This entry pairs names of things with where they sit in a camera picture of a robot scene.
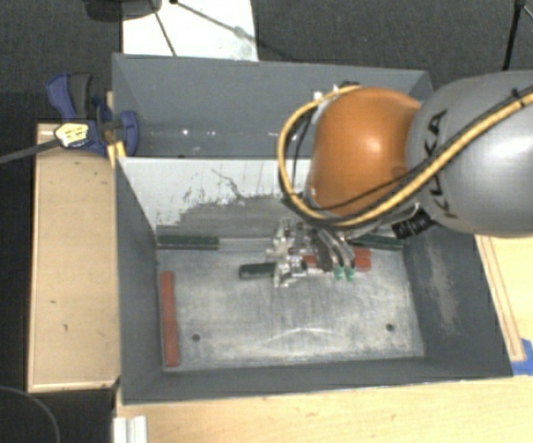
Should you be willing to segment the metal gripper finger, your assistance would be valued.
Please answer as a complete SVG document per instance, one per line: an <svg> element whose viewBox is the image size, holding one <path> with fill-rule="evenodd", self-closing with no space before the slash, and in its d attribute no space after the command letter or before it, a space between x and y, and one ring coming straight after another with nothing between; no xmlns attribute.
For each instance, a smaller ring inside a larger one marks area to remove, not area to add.
<svg viewBox="0 0 533 443"><path fill-rule="evenodd" d="M279 221L272 238L272 246L266 250L267 258L288 258L298 255L303 248L299 222L292 218Z"/></svg>
<svg viewBox="0 0 533 443"><path fill-rule="evenodd" d="M288 288L298 279L307 276L307 264L301 257L287 257L276 261L273 275L275 288Z"/></svg>

